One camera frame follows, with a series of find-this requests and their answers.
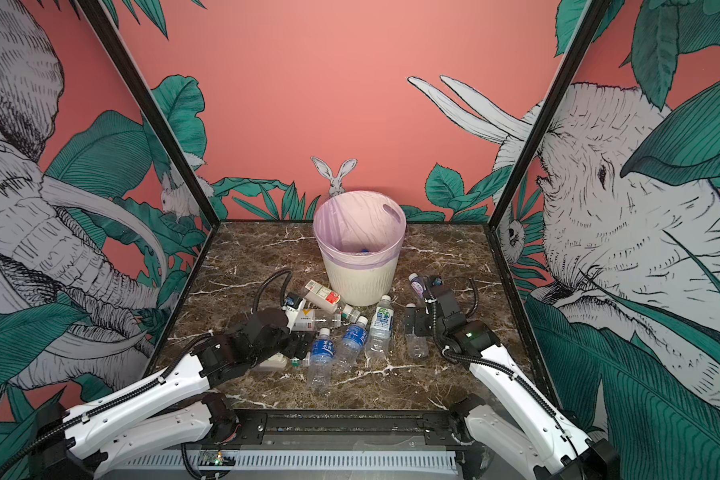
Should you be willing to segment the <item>Pocari Sweat blue label bottle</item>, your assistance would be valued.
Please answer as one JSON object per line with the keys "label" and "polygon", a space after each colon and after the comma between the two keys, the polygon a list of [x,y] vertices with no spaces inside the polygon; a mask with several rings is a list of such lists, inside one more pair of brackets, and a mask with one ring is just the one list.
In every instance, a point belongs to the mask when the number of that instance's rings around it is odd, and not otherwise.
{"label": "Pocari Sweat blue label bottle", "polygon": [[413,360],[422,360],[429,355],[426,319],[427,317],[424,309],[413,303],[406,305],[404,316],[404,334],[408,355]]}

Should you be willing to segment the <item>purple label Ganten bottle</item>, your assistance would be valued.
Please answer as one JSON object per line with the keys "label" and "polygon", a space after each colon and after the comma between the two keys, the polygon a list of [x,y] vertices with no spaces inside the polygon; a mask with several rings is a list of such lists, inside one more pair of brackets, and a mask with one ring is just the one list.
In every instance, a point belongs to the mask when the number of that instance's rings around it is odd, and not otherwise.
{"label": "purple label Ganten bottle", "polygon": [[411,273],[408,277],[411,288],[414,290],[418,301],[425,304],[427,301],[427,290],[423,278],[417,273]]}

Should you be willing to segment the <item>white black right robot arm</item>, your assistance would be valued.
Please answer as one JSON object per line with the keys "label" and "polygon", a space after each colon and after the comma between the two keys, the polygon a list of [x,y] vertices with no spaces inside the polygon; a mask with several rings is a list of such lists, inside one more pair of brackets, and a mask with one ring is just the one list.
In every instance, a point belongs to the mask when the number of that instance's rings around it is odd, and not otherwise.
{"label": "white black right robot arm", "polygon": [[469,437],[498,454],[526,479],[619,479],[621,461],[606,440],[593,440],[558,410],[517,365],[498,336],[463,311],[453,291],[437,276],[422,281],[430,331],[441,356],[465,367],[513,418],[508,422],[488,405],[462,415]]}

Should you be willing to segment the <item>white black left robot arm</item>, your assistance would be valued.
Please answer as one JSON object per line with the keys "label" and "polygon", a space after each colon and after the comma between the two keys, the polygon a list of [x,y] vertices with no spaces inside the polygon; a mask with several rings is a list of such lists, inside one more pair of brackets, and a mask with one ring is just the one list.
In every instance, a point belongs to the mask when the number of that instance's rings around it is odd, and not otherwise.
{"label": "white black left robot arm", "polygon": [[289,307],[242,314],[226,331],[196,337],[155,374],[69,410],[53,408],[29,448],[29,478],[98,479],[177,444],[233,440],[240,421],[217,387],[302,346],[293,330],[300,314]]}

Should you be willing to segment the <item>green white label bottle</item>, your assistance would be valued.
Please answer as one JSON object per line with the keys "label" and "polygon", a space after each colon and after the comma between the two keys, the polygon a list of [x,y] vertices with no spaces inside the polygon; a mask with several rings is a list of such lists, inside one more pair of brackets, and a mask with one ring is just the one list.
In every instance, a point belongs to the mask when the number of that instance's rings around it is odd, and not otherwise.
{"label": "green white label bottle", "polygon": [[366,354],[371,359],[387,357],[393,331],[394,309],[389,295],[383,295],[376,306],[368,330]]}

